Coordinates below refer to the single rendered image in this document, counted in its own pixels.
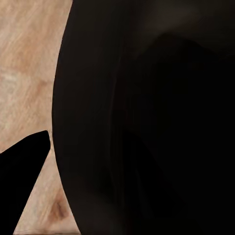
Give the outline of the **cauldron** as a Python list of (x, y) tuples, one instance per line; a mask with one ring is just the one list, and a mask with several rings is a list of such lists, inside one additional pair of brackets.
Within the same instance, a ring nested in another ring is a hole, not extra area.
[(82, 235), (126, 235), (124, 130), (205, 235), (235, 235), (235, 0), (73, 0), (53, 86), (55, 158)]

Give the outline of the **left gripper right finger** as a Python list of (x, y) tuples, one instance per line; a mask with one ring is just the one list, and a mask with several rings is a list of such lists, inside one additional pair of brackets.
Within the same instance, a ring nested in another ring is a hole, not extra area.
[[(205, 235), (142, 139), (123, 131), (126, 235)], [(134, 163), (153, 218), (142, 216)]]

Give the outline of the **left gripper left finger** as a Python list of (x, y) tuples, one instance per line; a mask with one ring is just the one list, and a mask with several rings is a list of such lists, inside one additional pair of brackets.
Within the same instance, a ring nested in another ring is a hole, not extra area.
[(13, 235), (49, 151), (45, 130), (0, 154), (0, 235)]

